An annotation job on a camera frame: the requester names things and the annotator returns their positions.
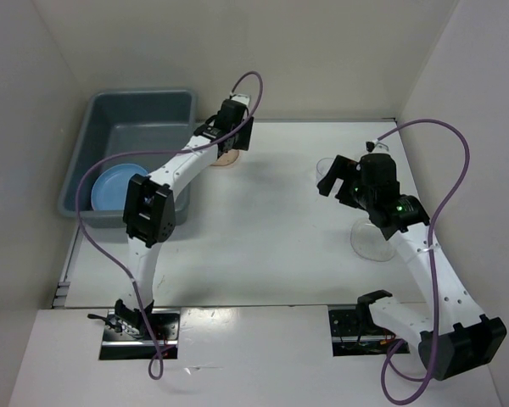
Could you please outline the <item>clear plastic cup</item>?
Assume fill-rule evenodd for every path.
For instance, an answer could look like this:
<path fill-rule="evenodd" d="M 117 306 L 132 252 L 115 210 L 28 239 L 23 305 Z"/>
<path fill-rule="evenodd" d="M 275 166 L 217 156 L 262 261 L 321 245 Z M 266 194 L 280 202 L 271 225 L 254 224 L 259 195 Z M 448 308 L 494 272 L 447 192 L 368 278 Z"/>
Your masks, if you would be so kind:
<path fill-rule="evenodd" d="M 328 173 L 333 164 L 333 158 L 323 158 L 316 163 L 316 184 Z"/>

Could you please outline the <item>beige speckled dish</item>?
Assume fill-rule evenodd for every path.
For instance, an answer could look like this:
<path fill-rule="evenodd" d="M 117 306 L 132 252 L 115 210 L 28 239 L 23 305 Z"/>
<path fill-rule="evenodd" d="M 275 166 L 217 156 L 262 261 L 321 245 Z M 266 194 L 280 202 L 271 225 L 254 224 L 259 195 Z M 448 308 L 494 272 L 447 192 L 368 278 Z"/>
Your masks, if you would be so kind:
<path fill-rule="evenodd" d="M 227 167 L 234 164 L 240 156 L 240 152 L 237 149 L 232 149 L 220 156 L 213 164 L 214 167 Z"/>

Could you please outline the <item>blue plastic plate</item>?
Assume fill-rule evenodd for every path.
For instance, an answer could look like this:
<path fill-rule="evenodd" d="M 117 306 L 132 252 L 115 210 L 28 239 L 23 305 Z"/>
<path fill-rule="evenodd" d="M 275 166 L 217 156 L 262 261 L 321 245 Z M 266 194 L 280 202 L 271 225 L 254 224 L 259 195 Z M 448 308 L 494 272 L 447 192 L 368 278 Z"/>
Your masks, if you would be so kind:
<path fill-rule="evenodd" d="M 147 176 L 148 171 L 138 164 L 117 164 L 104 171 L 92 186 L 92 209 L 123 210 L 128 183 L 134 175 Z"/>

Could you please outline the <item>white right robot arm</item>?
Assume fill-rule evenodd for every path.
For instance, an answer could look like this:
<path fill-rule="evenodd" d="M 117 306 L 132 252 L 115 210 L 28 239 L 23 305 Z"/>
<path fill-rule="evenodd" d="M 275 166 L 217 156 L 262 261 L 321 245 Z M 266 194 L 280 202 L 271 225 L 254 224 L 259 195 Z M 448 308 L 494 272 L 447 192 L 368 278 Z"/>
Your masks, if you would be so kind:
<path fill-rule="evenodd" d="M 487 365 L 506 337 L 506 326 L 501 318 L 488 317 L 467 292 L 420 200 L 401 192 L 391 156 L 369 153 L 354 161 L 338 155 L 319 182 L 319 193 L 331 191 L 336 181 L 342 184 L 335 198 L 367 213 L 406 264 L 431 313 L 420 315 L 380 289 L 357 299 L 357 327 L 364 333 L 385 328 L 397 334 L 417 350 L 437 381 Z"/>

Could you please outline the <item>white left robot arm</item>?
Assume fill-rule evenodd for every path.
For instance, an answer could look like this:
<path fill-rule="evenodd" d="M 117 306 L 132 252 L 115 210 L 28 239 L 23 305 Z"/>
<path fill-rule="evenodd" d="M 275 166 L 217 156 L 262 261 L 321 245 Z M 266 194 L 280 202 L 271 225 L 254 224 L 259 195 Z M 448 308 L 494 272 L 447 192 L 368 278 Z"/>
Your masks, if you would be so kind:
<path fill-rule="evenodd" d="M 135 339 L 152 329 L 154 273 L 162 244 L 176 227 L 176 199 L 203 170 L 231 150 L 249 149 L 253 118 L 249 97 L 232 94 L 198 127 L 185 153 L 178 153 L 146 176 L 128 182 L 123 221 L 128 237 L 127 275 L 132 287 L 115 302 L 118 330 Z"/>

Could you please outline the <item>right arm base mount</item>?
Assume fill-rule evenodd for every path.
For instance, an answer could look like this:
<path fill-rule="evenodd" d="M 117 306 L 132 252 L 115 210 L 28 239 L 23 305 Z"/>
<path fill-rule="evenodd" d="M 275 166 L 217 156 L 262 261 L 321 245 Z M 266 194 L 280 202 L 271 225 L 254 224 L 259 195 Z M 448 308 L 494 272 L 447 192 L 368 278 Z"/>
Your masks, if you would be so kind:
<path fill-rule="evenodd" d="M 355 306 L 328 305 L 333 357 L 386 355 L 400 338 L 390 330 L 363 327 Z"/>

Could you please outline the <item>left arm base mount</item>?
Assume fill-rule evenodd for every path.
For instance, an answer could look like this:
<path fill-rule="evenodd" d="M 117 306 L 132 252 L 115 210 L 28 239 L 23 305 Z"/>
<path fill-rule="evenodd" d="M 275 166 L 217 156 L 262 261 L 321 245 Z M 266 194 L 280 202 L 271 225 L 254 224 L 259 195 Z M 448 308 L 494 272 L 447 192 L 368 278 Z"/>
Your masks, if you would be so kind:
<path fill-rule="evenodd" d="M 113 309 L 108 309 L 106 315 L 89 313 L 87 318 L 103 323 L 100 360 L 151 360 L 156 357 L 156 348 L 142 317 L 137 320 L 139 328 L 118 318 Z M 179 309 L 153 308 L 148 312 L 148 321 L 164 360 L 177 359 L 180 319 Z"/>

